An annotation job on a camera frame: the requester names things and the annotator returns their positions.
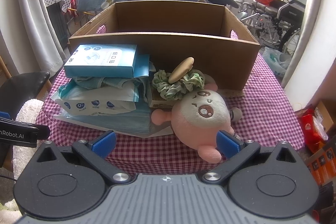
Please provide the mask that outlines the blue face mask pack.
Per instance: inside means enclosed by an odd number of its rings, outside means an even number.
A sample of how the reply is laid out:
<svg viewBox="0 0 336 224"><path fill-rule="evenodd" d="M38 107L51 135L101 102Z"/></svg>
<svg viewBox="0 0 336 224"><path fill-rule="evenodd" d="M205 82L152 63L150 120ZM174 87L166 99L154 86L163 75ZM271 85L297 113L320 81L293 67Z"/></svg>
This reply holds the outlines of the blue face mask pack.
<svg viewBox="0 0 336 224"><path fill-rule="evenodd" d="M146 103L137 103L137 109L128 113L113 115L71 115L65 110L55 114L54 118L101 131L113 130L116 133L135 136L139 138L151 138L155 136L172 135L170 122L156 126L151 122L151 109Z"/></svg>

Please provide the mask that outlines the pink white plush toy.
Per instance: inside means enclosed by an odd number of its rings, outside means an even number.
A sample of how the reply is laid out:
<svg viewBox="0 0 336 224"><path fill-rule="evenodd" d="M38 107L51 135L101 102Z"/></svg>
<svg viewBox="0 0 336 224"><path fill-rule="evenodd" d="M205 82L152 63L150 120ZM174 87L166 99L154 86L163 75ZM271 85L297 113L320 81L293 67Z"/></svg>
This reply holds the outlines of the pink white plush toy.
<svg viewBox="0 0 336 224"><path fill-rule="evenodd" d="M211 164L222 159L217 150L217 133L223 130L236 137L231 123L243 116L239 108L229 109L217 91L217 84L205 84L204 89L183 96L171 111L156 109L151 114L151 121L157 126L170 122L176 137Z"/></svg>

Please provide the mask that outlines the blue wet wipes pack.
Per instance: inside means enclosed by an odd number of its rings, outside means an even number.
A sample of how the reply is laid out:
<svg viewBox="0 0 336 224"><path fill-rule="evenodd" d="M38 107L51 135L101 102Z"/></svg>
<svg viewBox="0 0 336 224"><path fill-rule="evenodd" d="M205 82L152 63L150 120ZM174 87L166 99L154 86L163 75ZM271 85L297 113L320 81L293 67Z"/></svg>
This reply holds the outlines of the blue wet wipes pack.
<svg viewBox="0 0 336 224"><path fill-rule="evenodd" d="M68 114L98 116L134 111L139 94L132 82L127 82L121 89L104 86L89 90L70 81L54 92L51 99Z"/></svg>

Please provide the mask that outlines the teal knitted towel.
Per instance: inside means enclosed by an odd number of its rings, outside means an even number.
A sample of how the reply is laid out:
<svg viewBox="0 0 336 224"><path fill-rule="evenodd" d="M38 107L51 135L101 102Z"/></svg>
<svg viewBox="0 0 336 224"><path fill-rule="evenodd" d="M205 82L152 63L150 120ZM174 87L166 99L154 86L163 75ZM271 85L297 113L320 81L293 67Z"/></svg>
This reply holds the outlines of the teal knitted towel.
<svg viewBox="0 0 336 224"><path fill-rule="evenodd" d="M134 84L134 79L110 78L110 77L74 77L72 80L85 89L92 90L106 86L122 89L126 84Z"/></svg>

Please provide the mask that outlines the green floral scrunchie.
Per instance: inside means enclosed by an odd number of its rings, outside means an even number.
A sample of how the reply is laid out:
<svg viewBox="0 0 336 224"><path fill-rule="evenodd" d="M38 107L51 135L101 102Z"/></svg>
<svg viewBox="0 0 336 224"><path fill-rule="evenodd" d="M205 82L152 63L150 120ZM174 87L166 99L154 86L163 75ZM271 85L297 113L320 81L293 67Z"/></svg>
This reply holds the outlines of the green floral scrunchie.
<svg viewBox="0 0 336 224"><path fill-rule="evenodd" d="M199 70L192 69L173 84L169 84L170 75L164 70L159 70L154 73L151 82L152 87L167 101L181 100L184 95L202 90L205 86L205 76Z"/></svg>

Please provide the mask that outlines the blue tissue box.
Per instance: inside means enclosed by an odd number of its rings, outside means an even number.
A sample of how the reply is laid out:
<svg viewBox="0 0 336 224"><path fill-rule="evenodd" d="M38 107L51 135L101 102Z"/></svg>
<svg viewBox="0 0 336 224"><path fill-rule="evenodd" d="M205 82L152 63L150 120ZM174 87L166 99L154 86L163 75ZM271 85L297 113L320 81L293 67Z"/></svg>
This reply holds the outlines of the blue tissue box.
<svg viewBox="0 0 336 224"><path fill-rule="evenodd" d="M64 71L68 78L130 79L134 75L136 52L134 44L82 44L65 63Z"/></svg>

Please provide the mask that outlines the white fluffy cushion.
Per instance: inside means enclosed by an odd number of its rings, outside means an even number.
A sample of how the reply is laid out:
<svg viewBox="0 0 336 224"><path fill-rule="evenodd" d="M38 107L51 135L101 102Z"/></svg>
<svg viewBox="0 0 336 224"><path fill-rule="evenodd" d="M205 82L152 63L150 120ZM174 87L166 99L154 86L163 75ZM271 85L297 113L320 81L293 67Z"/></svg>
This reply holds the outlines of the white fluffy cushion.
<svg viewBox="0 0 336 224"><path fill-rule="evenodd" d="M18 130L19 145L13 146L13 173L17 179L29 160L32 158L41 141L33 136L33 127L29 124L35 124L36 119L42 109L43 101L30 99L26 101L19 110L16 121L19 123Z"/></svg>

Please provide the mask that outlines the purple checkered tablecloth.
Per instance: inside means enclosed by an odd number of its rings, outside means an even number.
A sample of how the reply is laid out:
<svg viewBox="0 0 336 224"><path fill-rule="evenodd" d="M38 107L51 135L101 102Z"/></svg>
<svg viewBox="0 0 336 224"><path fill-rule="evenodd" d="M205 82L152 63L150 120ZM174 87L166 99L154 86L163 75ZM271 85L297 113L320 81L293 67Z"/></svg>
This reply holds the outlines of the purple checkered tablecloth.
<svg viewBox="0 0 336 224"><path fill-rule="evenodd" d="M282 140L294 149L303 147L303 133L288 98L259 53L242 91L242 97L227 101L243 112L234 124L240 137L267 147ZM193 173L209 167L173 135L142 139L118 134L108 161L129 173Z"/></svg>

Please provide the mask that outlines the red snack packet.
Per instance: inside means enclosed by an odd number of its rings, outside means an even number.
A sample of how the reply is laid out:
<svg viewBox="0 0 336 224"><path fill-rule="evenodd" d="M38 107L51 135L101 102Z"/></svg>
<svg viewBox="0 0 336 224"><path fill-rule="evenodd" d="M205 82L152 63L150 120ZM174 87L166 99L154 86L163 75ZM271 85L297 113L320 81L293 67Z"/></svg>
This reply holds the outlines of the red snack packet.
<svg viewBox="0 0 336 224"><path fill-rule="evenodd" d="M329 140L324 126L315 117L312 109L307 109L299 117L299 123L303 132L305 145L311 153L317 152Z"/></svg>

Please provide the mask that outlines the yellow scouring sponge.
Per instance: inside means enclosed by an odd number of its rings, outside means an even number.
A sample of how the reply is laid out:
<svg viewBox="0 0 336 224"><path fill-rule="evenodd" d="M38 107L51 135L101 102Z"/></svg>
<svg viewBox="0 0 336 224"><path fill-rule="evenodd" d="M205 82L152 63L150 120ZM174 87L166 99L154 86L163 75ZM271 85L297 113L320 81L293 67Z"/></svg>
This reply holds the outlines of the yellow scouring sponge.
<svg viewBox="0 0 336 224"><path fill-rule="evenodd" d="M151 89L151 95L148 97L149 107L152 109L171 109L178 100L169 101L163 99L156 89Z"/></svg>

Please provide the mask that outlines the grey curtain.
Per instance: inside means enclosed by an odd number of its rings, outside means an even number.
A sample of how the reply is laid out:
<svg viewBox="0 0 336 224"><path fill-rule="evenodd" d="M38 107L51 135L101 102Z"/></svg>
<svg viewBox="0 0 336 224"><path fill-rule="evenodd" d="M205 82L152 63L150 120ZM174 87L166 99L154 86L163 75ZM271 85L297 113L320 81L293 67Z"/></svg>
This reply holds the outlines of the grey curtain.
<svg viewBox="0 0 336 224"><path fill-rule="evenodd" d="M65 53L56 36L43 0L18 0L30 48L41 71L54 76L62 68Z"/></svg>

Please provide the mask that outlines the orange cardboard box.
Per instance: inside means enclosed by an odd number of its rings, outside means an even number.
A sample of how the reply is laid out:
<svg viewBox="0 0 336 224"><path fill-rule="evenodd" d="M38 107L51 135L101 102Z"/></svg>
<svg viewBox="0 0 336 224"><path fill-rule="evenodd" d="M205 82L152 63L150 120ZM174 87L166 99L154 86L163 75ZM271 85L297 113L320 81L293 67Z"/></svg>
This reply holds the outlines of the orange cardboard box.
<svg viewBox="0 0 336 224"><path fill-rule="evenodd" d="M306 166L319 186L329 182L335 185L335 136L305 161Z"/></svg>

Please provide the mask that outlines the brown cardboard box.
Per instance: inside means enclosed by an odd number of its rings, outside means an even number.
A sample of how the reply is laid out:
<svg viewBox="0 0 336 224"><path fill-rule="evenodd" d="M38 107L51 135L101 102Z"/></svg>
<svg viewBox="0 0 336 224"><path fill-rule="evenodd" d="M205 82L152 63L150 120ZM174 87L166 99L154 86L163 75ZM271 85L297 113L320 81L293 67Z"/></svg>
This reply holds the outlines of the brown cardboard box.
<svg viewBox="0 0 336 224"><path fill-rule="evenodd" d="M187 1L116 2L69 39L80 44L135 44L157 69L172 72L185 58L220 89L243 90L260 44L226 7Z"/></svg>

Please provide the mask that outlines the black wheelchair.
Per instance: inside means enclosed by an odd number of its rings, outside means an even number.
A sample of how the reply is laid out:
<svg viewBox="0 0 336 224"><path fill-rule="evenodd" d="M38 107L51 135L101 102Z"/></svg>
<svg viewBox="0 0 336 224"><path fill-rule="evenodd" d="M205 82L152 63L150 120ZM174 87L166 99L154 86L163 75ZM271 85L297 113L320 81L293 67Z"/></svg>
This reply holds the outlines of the black wheelchair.
<svg viewBox="0 0 336 224"><path fill-rule="evenodd" d="M208 0L210 3L240 9L236 17L261 45L293 55L299 41L306 0L273 0L268 6L260 2Z"/></svg>

